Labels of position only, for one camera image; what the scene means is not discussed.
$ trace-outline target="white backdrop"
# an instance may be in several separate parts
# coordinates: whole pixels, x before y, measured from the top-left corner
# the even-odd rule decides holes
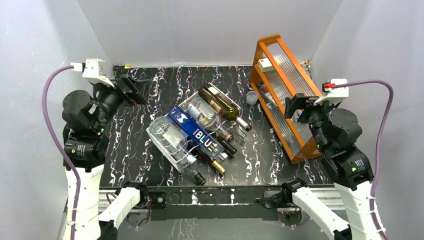
[[[73,0],[1,1],[0,56],[0,239],[56,239],[68,185],[63,157],[43,118],[43,87],[70,62],[104,59],[109,77],[112,66]],[[93,91],[71,70],[50,85],[47,107],[59,139],[62,100],[77,89]]]
[[[342,0],[78,0],[114,65],[251,65],[280,34],[310,60]]]
[[[392,240],[424,236],[423,9],[422,0],[344,0],[311,61],[317,84],[330,78],[382,79],[393,87],[376,195]],[[358,116],[363,133],[356,145],[373,168],[388,95],[378,84],[353,86],[340,105]]]

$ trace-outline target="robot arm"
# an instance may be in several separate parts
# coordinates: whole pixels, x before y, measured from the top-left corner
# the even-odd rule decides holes
[[[297,121],[308,124],[317,149],[323,153],[321,162],[340,193],[349,223],[311,194],[299,178],[283,184],[281,193],[261,201],[302,208],[329,239],[379,240],[383,239],[380,231],[384,229],[377,229],[370,211],[374,174],[369,159],[354,144],[362,129],[355,114],[337,108],[349,96],[349,88],[334,86],[346,83],[346,79],[332,79],[323,84],[323,91],[328,92],[323,97],[297,93],[293,98],[286,98],[284,117],[291,119],[295,111],[303,110]],[[380,222],[377,211],[373,212]]]
[[[100,178],[109,143],[105,129],[120,105],[145,104],[151,84],[149,80],[135,81],[128,75],[109,80],[103,75],[103,63],[103,60],[94,58],[87,59],[85,63],[72,63],[73,70],[82,72],[82,76],[93,85],[93,96],[84,90],[76,90],[63,100],[62,118],[66,121],[64,151],[80,178],[78,181],[64,161],[68,180],[64,240],[116,239],[118,228],[130,210],[148,202],[147,187],[140,182],[129,181],[99,215]],[[75,201],[78,202],[77,209],[73,208]]]

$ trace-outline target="wine bottle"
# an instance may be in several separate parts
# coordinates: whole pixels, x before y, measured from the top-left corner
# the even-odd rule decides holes
[[[236,121],[247,132],[252,130],[252,126],[239,117],[240,113],[237,106],[212,84],[206,83],[201,86],[198,94],[224,119]]]
[[[205,130],[219,133],[227,142],[234,139],[221,125],[221,116],[201,97],[197,96],[190,100],[187,113]]]
[[[221,161],[228,158],[224,147],[179,106],[174,106],[168,116],[211,158]]]
[[[225,138],[223,136],[221,136],[220,134],[212,133],[211,134],[212,137],[214,137],[218,143],[220,143],[225,150],[227,150],[231,155],[234,155],[237,153],[237,149],[235,147],[233,147],[233,145],[231,145],[228,141],[225,140]]]
[[[206,153],[204,153],[200,147],[193,140],[189,140],[187,142],[187,149],[191,150],[190,152],[196,154],[198,158],[204,160],[209,165],[214,167],[220,174],[225,173],[225,168],[221,165],[221,163],[215,159],[210,158]]]
[[[178,172],[193,175],[198,185],[206,183],[206,179],[196,171],[197,159],[187,151],[187,139],[171,120],[166,116],[157,117],[150,124],[149,132],[171,155],[168,160]]]

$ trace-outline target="blue bottle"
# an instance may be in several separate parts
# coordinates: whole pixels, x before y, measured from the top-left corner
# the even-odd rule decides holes
[[[168,117],[190,136],[209,157],[221,161],[228,158],[224,147],[179,106],[174,106],[168,112]]]

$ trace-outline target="black marble surface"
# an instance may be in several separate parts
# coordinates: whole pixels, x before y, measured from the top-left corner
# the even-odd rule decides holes
[[[178,173],[150,140],[146,128],[156,117],[165,115],[204,83],[213,83],[242,108],[242,118],[252,124],[245,143],[234,146],[238,152],[226,160],[224,175],[202,161],[198,171],[206,185],[279,185],[294,177],[309,184],[328,184],[330,180],[317,159],[290,164],[282,144],[260,104],[248,106],[245,94],[251,66],[218,67],[115,67],[115,75],[129,74],[135,79],[153,78],[147,105],[121,107],[111,123],[110,143],[101,186],[121,186],[127,180],[146,181],[149,186],[193,186],[190,175]]]

